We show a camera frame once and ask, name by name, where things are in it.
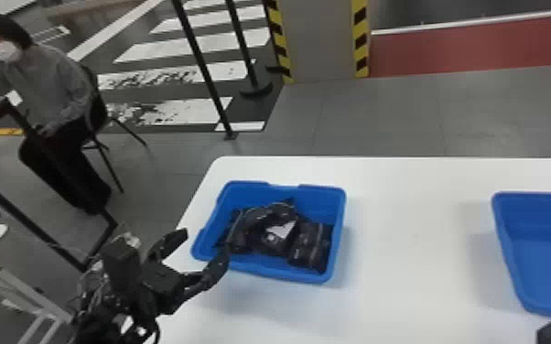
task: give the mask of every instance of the desk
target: desk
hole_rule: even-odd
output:
[[[0,240],[5,236],[6,226],[0,224]],[[53,338],[58,328],[63,324],[69,324],[72,317],[66,311],[49,301],[46,297],[37,293],[29,285],[20,281],[6,269],[0,267],[0,295],[22,308],[26,312],[35,314],[37,318],[27,329],[26,333],[17,342],[18,344],[28,343],[34,336],[37,329],[46,319],[53,322],[51,327],[40,341],[47,344]]]
[[[10,103],[6,98],[0,101],[0,119],[6,115],[13,117],[15,122],[23,129],[26,137],[34,141],[43,153],[53,161],[55,166],[58,168],[59,172],[64,176],[79,192],[84,196],[88,201],[94,202],[91,192],[84,187],[81,183],[77,181],[77,178],[72,173],[70,167],[65,166],[64,164],[57,159],[57,157],[50,152],[47,148],[47,145],[43,143],[43,139],[37,134],[37,132],[30,126],[26,118],[17,111],[17,109]],[[23,211],[16,207],[10,200],[5,198],[0,193],[0,207],[2,207],[6,212],[18,220],[21,224],[26,226],[26,228],[35,234],[40,240],[49,244],[49,247],[56,251],[62,258],[67,262],[72,264],[78,270],[85,271],[91,263],[89,257],[94,256],[97,252],[101,250],[103,245],[106,243],[107,239],[111,236],[115,228],[117,227],[117,221],[107,212],[106,209],[101,210],[101,215],[107,221],[107,228],[98,239],[97,243],[94,244],[91,250],[88,252],[88,258],[85,261],[81,262],[74,255],[72,255],[67,250],[61,248],[59,243],[56,242],[49,234],[47,234],[42,228],[40,228],[33,220],[31,220]]]
[[[162,343],[532,344],[549,321],[515,296],[495,234],[499,190],[551,191],[551,159],[223,157],[178,227],[190,247],[230,180],[318,184],[347,194],[333,278],[302,285],[230,271],[160,317]]]

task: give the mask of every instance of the warning stripe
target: warning stripe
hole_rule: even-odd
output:
[[[0,128],[0,136],[21,136],[24,131],[19,128]]]
[[[284,31],[282,13],[280,12],[277,0],[265,0],[265,6],[267,7],[269,28],[274,38],[275,53],[282,69],[282,78],[284,79],[284,83],[293,83],[295,80],[291,72],[290,56],[286,47],[286,33]]]
[[[351,0],[352,39],[357,78],[370,75],[370,20],[367,11],[367,0]]]

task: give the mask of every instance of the blue tray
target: blue tray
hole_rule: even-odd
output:
[[[517,296],[526,310],[551,317],[551,193],[499,192],[492,205]]]
[[[230,267],[234,270],[291,281],[322,284],[333,275],[335,258],[340,246],[341,226],[344,220],[346,193],[341,188],[300,185],[282,187],[265,182],[231,181],[222,189],[216,208],[194,244],[192,256],[209,261],[216,255],[214,244],[226,230],[232,211],[255,206],[266,206],[283,199],[295,199],[297,211],[313,221],[333,224],[329,263],[324,274],[290,266],[286,259],[262,254],[235,254]]]

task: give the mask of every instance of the black pants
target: black pants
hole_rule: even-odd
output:
[[[94,100],[90,117],[92,128],[100,128],[104,124],[107,110],[101,97]],[[78,178],[79,182],[92,192],[92,196],[98,202],[97,209],[75,190],[53,162],[28,139],[24,140],[19,147],[19,159],[56,190],[70,205],[86,210],[98,210],[109,198],[111,188],[98,176],[90,161],[81,151],[81,147],[91,137],[91,131],[86,125],[85,118],[82,117],[63,125],[55,134],[46,137],[45,143],[63,165],[71,168],[70,172]]]

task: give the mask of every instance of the black pole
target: black pole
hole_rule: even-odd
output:
[[[226,139],[234,140],[235,138],[237,138],[237,133],[232,130],[231,123],[226,117],[226,112],[224,111],[224,107],[222,106],[222,102],[220,101],[220,95],[218,95],[218,90],[216,90],[216,86],[213,84],[213,79],[211,78],[210,71],[207,69],[207,64],[205,63],[203,53],[200,51],[199,43],[197,43],[197,38],[194,36],[194,32],[192,32],[192,26],[188,21],[188,16],[186,15],[184,5],[181,4],[181,0],[171,0],[171,3],[173,3],[175,11],[178,13],[179,23],[181,23],[181,27],[183,27],[184,29],[184,33],[186,34],[188,43],[192,48],[194,59],[196,59],[197,65],[199,65],[200,72],[203,75],[203,79],[207,84],[207,89],[210,91],[211,100],[216,106],[216,110],[218,111],[218,115],[220,116],[220,121],[222,122],[222,125],[224,125],[224,130],[226,130]]]
[[[246,97],[263,96],[268,94],[273,88],[274,84],[271,81],[264,82],[265,85],[260,85],[258,78],[256,77],[256,71],[254,65],[250,59],[250,50],[245,42],[245,36],[243,35],[242,23],[239,21],[237,15],[237,8],[233,0],[226,0],[226,7],[229,9],[229,15],[231,15],[232,28],[235,30],[235,36],[237,36],[237,42],[239,42],[239,49],[242,51],[243,62],[245,68],[248,70],[248,77],[252,85],[251,90],[240,91],[240,94]]]
[[[16,207],[10,200],[6,199],[2,194],[0,194],[0,207],[8,212],[12,217],[17,219],[19,223],[23,224],[28,228],[34,235],[36,235],[40,240],[47,243],[49,247],[57,252],[64,260],[69,262],[72,266],[77,268],[79,271],[85,271],[86,267],[81,263],[77,258],[75,258],[68,251],[59,247],[59,243],[56,242],[49,234],[43,231],[33,220],[31,220],[23,211]]]
[[[232,28],[235,30],[235,36],[239,42],[239,48],[242,51],[243,62],[248,69],[248,76],[250,82],[254,87],[258,87],[258,79],[256,78],[256,72],[254,66],[250,60],[250,52],[248,51],[248,45],[245,42],[245,36],[243,35],[242,25],[239,22],[239,16],[237,15],[237,9],[233,0],[226,0],[226,7],[229,9],[229,15],[231,15]]]

